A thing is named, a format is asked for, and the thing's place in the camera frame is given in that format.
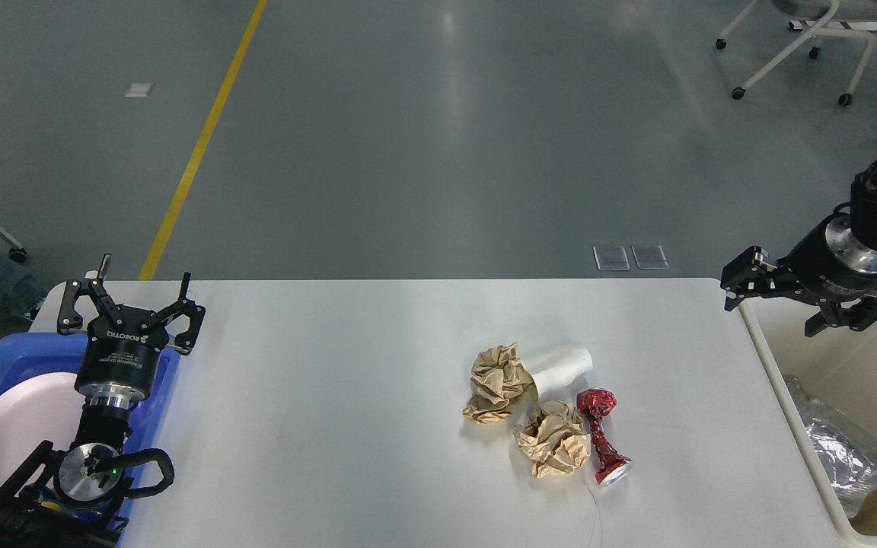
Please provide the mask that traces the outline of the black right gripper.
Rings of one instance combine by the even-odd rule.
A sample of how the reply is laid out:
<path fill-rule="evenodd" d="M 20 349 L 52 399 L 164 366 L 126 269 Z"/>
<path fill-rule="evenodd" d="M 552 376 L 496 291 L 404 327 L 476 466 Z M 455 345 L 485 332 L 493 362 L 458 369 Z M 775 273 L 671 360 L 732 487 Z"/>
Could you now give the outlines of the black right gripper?
<path fill-rule="evenodd" d="M 784 264 L 766 263 L 765 250 L 750 246 L 724 265 L 720 288 L 727 312 L 748 298 L 817 305 L 819 312 L 804 326 L 808 339 L 828 327 L 863 332 L 877 322 L 876 219 L 829 215 L 794 246 Z"/>

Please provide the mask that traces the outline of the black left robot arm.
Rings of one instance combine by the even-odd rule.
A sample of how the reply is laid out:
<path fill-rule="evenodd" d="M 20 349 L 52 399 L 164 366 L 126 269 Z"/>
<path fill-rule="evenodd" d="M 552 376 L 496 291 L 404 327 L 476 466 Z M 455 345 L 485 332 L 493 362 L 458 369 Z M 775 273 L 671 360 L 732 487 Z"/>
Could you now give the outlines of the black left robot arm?
<path fill-rule="evenodd" d="M 190 295 L 190 272 L 160 309 L 115 301 L 110 260 L 64 285 L 56 333 L 85 339 L 72 382 L 81 413 L 67 447 L 40 441 L 1 483 L 0 547 L 115 547 L 124 504 L 174 483 L 166 451 L 132 443 L 133 413 L 155 395 L 164 353 L 193 351 L 206 308 Z"/>

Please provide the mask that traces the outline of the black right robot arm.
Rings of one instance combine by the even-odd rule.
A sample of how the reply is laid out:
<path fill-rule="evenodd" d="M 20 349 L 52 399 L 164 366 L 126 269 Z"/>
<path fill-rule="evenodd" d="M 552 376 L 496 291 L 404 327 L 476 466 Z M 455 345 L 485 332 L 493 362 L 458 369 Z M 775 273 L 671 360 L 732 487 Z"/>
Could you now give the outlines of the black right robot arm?
<path fill-rule="evenodd" d="M 825 216 L 792 250 L 767 263 L 751 246 L 722 269 L 724 308 L 749 298 L 789 298 L 817 311 L 804 334 L 828 327 L 863 332 L 877 322 L 877 159 L 850 184 L 850 198 Z"/>

